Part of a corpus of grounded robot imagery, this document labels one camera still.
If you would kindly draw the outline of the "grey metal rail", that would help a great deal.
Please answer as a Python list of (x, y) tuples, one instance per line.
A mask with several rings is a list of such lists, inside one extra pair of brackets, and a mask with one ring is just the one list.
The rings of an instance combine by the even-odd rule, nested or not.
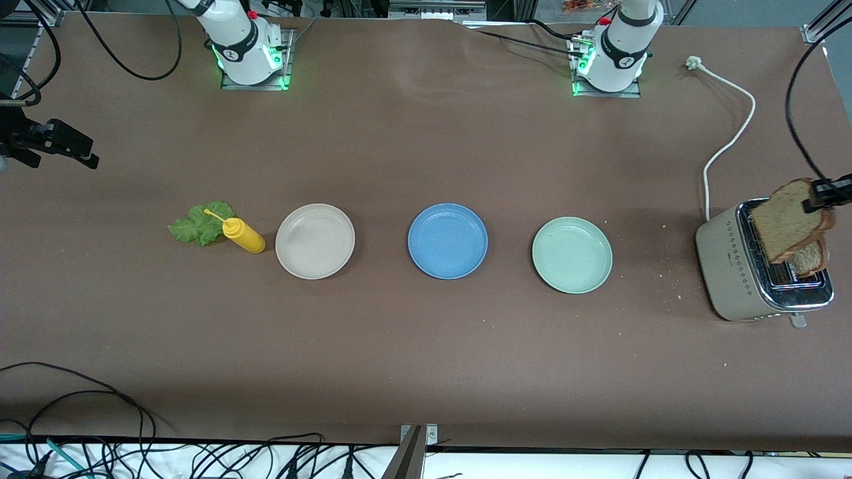
[(389, 0), (389, 19), (449, 19), (486, 21), (485, 0)]

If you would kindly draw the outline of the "blue round plate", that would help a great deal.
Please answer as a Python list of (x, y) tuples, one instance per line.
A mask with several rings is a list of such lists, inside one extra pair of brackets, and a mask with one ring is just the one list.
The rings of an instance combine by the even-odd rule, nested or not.
[(489, 246), (486, 224), (462, 204), (433, 204), (411, 222), (407, 249), (411, 261), (426, 275), (460, 279), (478, 269)]

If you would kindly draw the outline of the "light green round plate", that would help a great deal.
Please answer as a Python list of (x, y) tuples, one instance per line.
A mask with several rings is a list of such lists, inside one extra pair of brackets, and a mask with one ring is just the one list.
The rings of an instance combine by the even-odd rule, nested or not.
[(538, 276), (554, 290), (584, 294), (606, 282), (614, 265), (608, 238), (592, 222), (555, 218), (539, 228), (531, 247)]

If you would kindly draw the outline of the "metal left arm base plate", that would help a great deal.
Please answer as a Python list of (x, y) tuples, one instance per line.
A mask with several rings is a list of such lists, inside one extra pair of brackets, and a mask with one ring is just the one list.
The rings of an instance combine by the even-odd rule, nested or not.
[(648, 58), (646, 51), (610, 53), (599, 37), (588, 36), (574, 36), (566, 46), (573, 54), (569, 60), (573, 95), (623, 99), (641, 95), (638, 78)]

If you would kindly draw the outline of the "beige round plate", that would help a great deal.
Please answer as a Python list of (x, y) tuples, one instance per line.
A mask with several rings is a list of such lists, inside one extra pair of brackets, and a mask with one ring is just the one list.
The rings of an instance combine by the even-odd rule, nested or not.
[(354, 252), (354, 224), (331, 204), (306, 204), (286, 216), (275, 236), (275, 254), (284, 270), (317, 280), (343, 269)]

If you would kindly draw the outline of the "yellow squeeze sauce bottle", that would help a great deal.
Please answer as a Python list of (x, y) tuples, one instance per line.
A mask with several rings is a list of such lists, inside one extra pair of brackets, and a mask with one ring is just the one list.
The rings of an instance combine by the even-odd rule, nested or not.
[(205, 208), (204, 214), (216, 218), (222, 222), (223, 234), (232, 242), (245, 249), (252, 254), (259, 254), (265, 251), (267, 243), (264, 237), (256, 230), (253, 230), (244, 220), (240, 218), (222, 218)]

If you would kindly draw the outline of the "aluminium frame profile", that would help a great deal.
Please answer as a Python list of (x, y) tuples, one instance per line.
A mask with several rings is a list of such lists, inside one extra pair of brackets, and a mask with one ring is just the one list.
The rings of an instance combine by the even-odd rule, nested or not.
[(848, 18), (852, 18), (852, 0), (831, 0), (812, 21), (801, 28), (801, 36), (810, 45), (819, 43), (831, 28)]
[(0, 25), (4, 27), (38, 27), (42, 23), (56, 25), (69, 8), (66, 0), (0, 0)]

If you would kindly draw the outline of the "green lettuce leaf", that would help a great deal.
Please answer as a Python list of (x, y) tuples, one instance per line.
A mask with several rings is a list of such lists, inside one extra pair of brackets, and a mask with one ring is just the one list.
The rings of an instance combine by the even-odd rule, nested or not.
[(168, 225), (168, 231), (182, 243), (197, 243), (204, 247), (215, 243), (222, 236), (223, 221), (234, 216), (231, 205), (223, 201), (197, 204), (189, 209), (186, 216)]

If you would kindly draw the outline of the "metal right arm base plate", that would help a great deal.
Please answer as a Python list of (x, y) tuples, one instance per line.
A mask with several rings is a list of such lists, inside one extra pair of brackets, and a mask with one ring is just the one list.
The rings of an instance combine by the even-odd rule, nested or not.
[(242, 85), (232, 81), (228, 75), (221, 70), (221, 89), (222, 90), (243, 90), (243, 91), (287, 91), (290, 88), (290, 80), (292, 79), (292, 67), (294, 59), (294, 41), (298, 36), (296, 29), (283, 29), (284, 39), (280, 40), (281, 45), (277, 46), (274, 51), (270, 52), (270, 58), (273, 61), (273, 74), (264, 82), (253, 85)]

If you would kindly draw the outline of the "silver two-slot toaster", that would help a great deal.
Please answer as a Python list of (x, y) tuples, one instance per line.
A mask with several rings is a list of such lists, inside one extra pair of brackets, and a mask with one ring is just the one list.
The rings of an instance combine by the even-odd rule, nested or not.
[(699, 227), (695, 243), (702, 275), (722, 319), (749, 323), (788, 316), (801, 329), (806, 313), (834, 300), (833, 282), (826, 269), (806, 273), (794, 258), (770, 262), (752, 218), (765, 202), (746, 200)]

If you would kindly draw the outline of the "brown bread slice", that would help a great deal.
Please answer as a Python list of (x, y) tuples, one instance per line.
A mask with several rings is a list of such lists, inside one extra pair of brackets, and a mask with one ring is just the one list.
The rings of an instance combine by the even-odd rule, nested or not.
[(824, 238), (809, 243), (787, 260), (798, 279), (814, 276), (827, 267), (828, 261), (829, 252)]
[(801, 177), (773, 191), (751, 211), (751, 220), (770, 263), (783, 263), (811, 243), (823, 239), (836, 224), (833, 209), (806, 212), (813, 180)]

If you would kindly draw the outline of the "aluminium frame bracket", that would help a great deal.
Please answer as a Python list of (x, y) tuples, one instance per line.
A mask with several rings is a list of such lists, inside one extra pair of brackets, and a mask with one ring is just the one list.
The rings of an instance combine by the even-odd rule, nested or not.
[(428, 446), (438, 442), (437, 424), (403, 424), (401, 443), (381, 479), (423, 479)]

